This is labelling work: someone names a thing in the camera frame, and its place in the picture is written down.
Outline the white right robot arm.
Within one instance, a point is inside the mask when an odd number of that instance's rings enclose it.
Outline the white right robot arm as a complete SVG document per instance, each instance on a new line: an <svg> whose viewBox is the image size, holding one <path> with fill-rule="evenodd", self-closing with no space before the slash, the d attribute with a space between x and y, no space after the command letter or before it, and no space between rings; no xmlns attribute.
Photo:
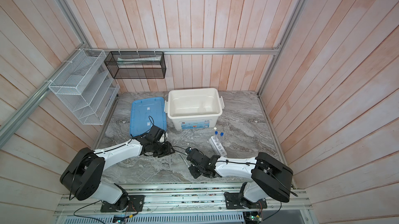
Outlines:
<svg viewBox="0 0 399 224"><path fill-rule="evenodd" d="M197 179L200 176L241 177L250 179L242 184L238 193L224 193L227 209L267 207L265 198L288 203L292 194L293 171L267 153L260 152L248 159L231 159L213 155L207 157L196 148L187 148L189 171Z"/></svg>

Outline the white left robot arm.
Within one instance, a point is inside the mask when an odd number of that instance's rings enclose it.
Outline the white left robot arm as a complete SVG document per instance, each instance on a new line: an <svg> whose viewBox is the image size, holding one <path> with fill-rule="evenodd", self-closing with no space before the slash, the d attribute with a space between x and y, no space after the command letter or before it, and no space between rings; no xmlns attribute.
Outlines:
<svg viewBox="0 0 399 224"><path fill-rule="evenodd" d="M129 208L128 193L117 184L102 182L104 170L141 155L162 158L173 153L175 150L166 140L166 132L153 125L124 143L96 150L81 149L61 175L60 183L69 191L70 197L79 201L98 199L117 212L123 212Z"/></svg>

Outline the white test tube rack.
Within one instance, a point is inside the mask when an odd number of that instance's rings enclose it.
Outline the white test tube rack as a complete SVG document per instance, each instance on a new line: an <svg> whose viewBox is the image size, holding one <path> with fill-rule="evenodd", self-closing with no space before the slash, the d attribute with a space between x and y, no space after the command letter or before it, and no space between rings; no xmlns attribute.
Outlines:
<svg viewBox="0 0 399 224"><path fill-rule="evenodd" d="M216 144L215 141L213 140L213 136L210 137L210 139L208 140L209 143L211 144L213 150L215 151L215 153L221 157L227 157L227 152L224 149L222 144Z"/></svg>

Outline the blue plastic bin lid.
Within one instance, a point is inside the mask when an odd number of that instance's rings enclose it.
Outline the blue plastic bin lid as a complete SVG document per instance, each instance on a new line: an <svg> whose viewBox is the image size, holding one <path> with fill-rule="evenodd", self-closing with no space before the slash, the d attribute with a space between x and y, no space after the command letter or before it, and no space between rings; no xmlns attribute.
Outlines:
<svg viewBox="0 0 399 224"><path fill-rule="evenodd" d="M141 135L155 125L167 131L165 100L153 97L136 100L132 103L129 133L131 136Z"/></svg>

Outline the white plastic storage bin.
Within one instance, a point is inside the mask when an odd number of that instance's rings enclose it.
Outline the white plastic storage bin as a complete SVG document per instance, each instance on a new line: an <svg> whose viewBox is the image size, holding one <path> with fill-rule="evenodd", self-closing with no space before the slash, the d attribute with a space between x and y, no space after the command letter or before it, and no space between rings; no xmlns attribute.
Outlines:
<svg viewBox="0 0 399 224"><path fill-rule="evenodd" d="M200 106L207 114L199 115ZM224 109L223 97L215 88L172 90L165 101L165 113L177 130L214 128Z"/></svg>

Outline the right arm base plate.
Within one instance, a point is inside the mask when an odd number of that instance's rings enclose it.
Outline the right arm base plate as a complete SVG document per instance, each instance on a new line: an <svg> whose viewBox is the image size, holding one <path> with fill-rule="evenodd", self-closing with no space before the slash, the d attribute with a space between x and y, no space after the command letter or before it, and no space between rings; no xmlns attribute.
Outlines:
<svg viewBox="0 0 399 224"><path fill-rule="evenodd" d="M260 199L257 202L250 202L245 199L240 193L230 193L225 192L225 206L227 209L264 209L267 208L267 203L265 200Z"/></svg>

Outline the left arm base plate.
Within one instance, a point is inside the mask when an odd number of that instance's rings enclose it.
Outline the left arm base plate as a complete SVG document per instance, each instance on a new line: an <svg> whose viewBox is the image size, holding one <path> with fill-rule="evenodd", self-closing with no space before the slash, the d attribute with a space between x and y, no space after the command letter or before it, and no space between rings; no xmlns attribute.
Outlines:
<svg viewBox="0 0 399 224"><path fill-rule="evenodd" d="M106 201L102 203L100 212L141 212L144 205L144 195L123 195L115 204L110 204Z"/></svg>

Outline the aluminium frame rail back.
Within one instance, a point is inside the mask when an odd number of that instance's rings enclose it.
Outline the aluminium frame rail back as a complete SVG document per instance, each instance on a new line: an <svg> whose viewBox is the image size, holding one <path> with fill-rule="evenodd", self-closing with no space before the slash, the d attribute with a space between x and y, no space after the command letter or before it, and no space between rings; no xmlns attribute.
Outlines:
<svg viewBox="0 0 399 224"><path fill-rule="evenodd" d="M103 49L105 52L163 52L165 55L275 55L279 48L132 48Z"/></svg>

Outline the aluminium frame rail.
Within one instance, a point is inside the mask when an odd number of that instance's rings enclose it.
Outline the aluminium frame rail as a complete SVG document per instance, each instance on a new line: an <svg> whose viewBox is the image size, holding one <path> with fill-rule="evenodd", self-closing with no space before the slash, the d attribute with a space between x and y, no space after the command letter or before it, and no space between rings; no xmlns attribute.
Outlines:
<svg viewBox="0 0 399 224"><path fill-rule="evenodd" d="M275 55L279 48L132 48L103 49L105 52L163 52L165 55Z"/></svg>
<svg viewBox="0 0 399 224"><path fill-rule="evenodd" d="M10 140L17 130L24 124L30 115L50 93L49 85L72 62L73 58L88 44L80 44L55 71L43 81L41 86L3 123L1 126L1 148Z"/></svg>

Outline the aluminium frame rail left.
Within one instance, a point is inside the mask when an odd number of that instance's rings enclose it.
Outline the aluminium frame rail left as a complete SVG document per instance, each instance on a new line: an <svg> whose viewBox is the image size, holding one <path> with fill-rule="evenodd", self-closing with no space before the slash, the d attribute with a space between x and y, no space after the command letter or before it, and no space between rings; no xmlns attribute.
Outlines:
<svg viewBox="0 0 399 224"><path fill-rule="evenodd" d="M72 62L73 58L88 44L80 44L55 71L43 81L41 86L3 123L1 126L1 148L10 140L17 130L24 124L30 115L50 93L49 85Z"/></svg>

